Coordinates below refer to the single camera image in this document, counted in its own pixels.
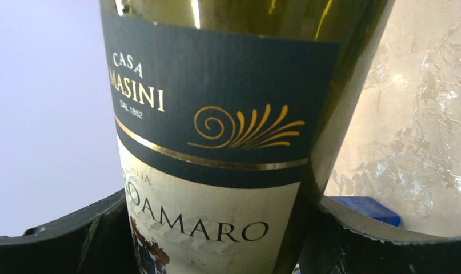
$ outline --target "dark green label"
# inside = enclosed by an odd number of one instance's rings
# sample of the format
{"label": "dark green label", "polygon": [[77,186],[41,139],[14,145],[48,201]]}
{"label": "dark green label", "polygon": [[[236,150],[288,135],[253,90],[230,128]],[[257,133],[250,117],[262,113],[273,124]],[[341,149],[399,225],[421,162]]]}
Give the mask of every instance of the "dark green label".
{"label": "dark green label", "polygon": [[118,135],[139,160],[215,186],[300,180],[338,44],[102,22]]}

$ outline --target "wine label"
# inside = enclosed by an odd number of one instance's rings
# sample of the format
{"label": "wine label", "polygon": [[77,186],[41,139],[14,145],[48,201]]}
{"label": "wine label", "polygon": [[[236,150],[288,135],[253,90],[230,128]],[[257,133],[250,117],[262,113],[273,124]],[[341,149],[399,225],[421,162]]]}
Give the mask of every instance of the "wine label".
{"label": "wine label", "polygon": [[102,23],[141,272],[271,273],[339,45]]}

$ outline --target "blue object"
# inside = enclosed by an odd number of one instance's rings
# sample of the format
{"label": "blue object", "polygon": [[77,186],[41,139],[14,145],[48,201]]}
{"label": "blue object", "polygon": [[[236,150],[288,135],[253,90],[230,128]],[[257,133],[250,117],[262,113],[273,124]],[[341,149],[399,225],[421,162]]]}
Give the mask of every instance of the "blue object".
{"label": "blue object", "polygon": [[400,225],[400,216],[378,203],[372,197],[339,196],[329,198],[375,220],[391,224],[395,227]]}

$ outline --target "black bottle holder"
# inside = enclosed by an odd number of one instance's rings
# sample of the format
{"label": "black bottle holder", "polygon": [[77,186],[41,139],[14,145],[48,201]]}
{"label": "black bottle holder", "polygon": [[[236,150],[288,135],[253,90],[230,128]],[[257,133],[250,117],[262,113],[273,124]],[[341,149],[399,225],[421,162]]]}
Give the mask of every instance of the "black bottle holder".
{"label": "black bottle holder", "polygon": [[[461,238],[393,227],[327,197],[310,217],[302,274],[461,273]],[[0,274],[138,274],[132,244],[120,190],[23,236],[0,237]]]}

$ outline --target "green glass bottle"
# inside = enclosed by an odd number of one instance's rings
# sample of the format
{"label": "green glass bottle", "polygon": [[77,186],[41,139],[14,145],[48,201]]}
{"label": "green glass bottle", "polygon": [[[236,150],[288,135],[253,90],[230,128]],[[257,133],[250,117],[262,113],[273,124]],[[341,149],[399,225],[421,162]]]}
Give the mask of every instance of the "green glass bottle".
{"label": "green glass bottle", "polygon": [[100,0],[141,273],[290,274],[392,0]]}

